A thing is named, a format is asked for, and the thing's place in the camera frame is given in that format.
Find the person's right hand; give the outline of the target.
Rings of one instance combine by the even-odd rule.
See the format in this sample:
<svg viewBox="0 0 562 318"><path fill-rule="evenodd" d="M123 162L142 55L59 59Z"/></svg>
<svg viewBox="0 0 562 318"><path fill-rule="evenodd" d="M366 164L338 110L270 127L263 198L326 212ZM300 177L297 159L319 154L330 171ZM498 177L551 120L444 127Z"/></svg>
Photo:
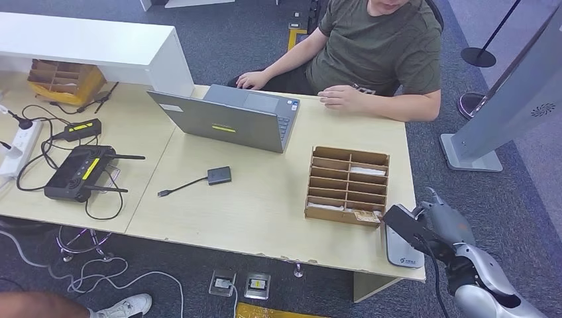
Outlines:
<svg viewBox="0 0 562 318"><path fill-rule="evenodd" d="M272 77L264 71L254 71L241 74L235 82L235 87L239 89L262 89Z"/></svg>

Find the person's left hand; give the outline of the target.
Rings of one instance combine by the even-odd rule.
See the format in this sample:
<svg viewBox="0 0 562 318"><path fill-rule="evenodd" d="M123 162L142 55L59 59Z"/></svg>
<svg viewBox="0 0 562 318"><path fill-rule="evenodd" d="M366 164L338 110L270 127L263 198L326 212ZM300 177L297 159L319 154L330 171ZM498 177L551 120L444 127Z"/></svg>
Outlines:
<svg viewBox="0 0 562 318"><path fill-rule="evenodd" d="M365 110L364 94L348 85L335 85L319 91L317 96L328 109L360 113Z"/></svg>

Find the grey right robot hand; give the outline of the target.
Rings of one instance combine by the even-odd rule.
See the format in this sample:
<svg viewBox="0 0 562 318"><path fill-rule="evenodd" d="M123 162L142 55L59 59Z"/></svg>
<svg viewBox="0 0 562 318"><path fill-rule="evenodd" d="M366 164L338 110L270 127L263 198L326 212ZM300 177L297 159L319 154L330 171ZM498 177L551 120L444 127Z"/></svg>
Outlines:
<svg viewBox="0 0 562 318"><path fill-rule="evenodd" d="M467 243L475 245L476 241L467 219L456 209L452 208L432 188L432 202L423 201L423 214L430 220L432 229L450 244Z"/></svg>

